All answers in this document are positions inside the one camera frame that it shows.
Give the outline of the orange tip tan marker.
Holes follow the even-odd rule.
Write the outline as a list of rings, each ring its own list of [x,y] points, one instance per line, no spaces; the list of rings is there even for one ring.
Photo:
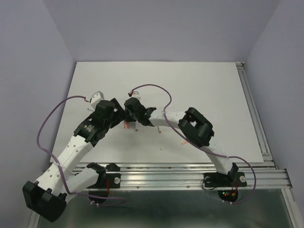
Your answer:
[[[130,128],[129,122],[125,122],[125,127],[126,127],[126,129],[129,129],[129,128]]]

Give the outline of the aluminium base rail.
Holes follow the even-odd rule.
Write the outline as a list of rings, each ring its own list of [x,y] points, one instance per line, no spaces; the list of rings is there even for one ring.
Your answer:
[[[210,163],[118,163],[121,191],[134,190],[200,190],[203,175],[215,172]],[[291,189],[286,170],[269,166],[254,167],[256,189]]]

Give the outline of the aluminium side rail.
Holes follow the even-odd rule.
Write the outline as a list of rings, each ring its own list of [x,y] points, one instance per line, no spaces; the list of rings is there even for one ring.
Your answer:
[[[262,126],[262,122],[253,98],[253,95],[251,93],[248,80],[245,73],[244,63],[243,62],[237,62],[236,63],[237,72],[239,75],[239,79],[243,88],[243,92],[246,98],[247,106],[249,108],[251,120],[255,129],[255,134],[257,137],[257,141],[259,144],[259,148],[261,150],[262,158],[263,158],[263,164],[262,165],[256,165],[256,167],[267,167],[268,169],[276,169],[276,165],[273,159],[273,156],[271,154],[270,147],[268,145],[268,141],[266,138],[266,134],[264,131],[264,128]]]

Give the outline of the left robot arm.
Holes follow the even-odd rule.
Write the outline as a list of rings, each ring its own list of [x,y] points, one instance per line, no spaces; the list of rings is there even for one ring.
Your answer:
[[[74,168],[105,134],[126,119],[126,113],[118,101],[93,96],[90,105],[94,111],[76,128],[67,146],[54,162],[34,182],[27,181],[22,192],[26,206],[49,222],[60,218],[68,202],[77,195],[85,196],[96,205],[103,205],[114,198],[110,189],[120,187],[120,168],[110,163],[103,167],[95,162],[74,177]]]

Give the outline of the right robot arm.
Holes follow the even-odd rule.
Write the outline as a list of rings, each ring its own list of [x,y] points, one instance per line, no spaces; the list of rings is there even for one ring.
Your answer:
[[[230,185],[236,179],[237,165],[227,156],[219,154],[214,137],[213,125],[198,110],[193,107],[185,112],[167,112],[155,107],[144,107],[134,97],[124,103],[127,114],[143,126],[170,127],[186,141],[198,149],[202,149],[214,164],[219,181]]]

